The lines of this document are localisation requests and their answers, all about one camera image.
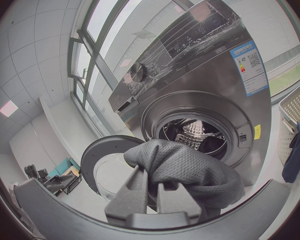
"dial knob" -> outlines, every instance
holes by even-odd
[[[147,68],[137,62],[131,66],[130,76],[134,82],[142,82],[147,76]]]

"front-load washing machine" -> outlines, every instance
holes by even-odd
[[[147,47],[109,102],[136,138],[192,146],[233,167],[250,186],[268,148],[268,87],[240,17],[221,0],[205,0]]]

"laundry basket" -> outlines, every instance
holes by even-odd
[[[300,86],[280,102],[279,110],[281,113],[281,124],[277,152],[284,165],[292,150],[289,148],[289,145],[298,133],[297,122],[300,122]]]

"sofa cushion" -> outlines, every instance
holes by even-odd
[[[60,174],[63,174],[70,166],[72,166],[72,163],[66,158],[56,167],[56,169]]]
[[[80,166],[76,163],[75,160],[73,160],[73,158],[70,158],[70,162],[80,171]]]
[[[60,176],[61,174],[57,171],[57,169],[56,168],[54,168],[49,174],[48,174],[48,176],[49,177],[53,177],[53,176],[56,176],[56,175],[58,175],[58,176]]]

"light panel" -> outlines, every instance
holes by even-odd
[[[15,112],[18,109],[18,107],[12,102],[8,101],[7,104],[5,104],[1,109],[0,112],[4,114],[6,117],[11,116],[13,112]]]

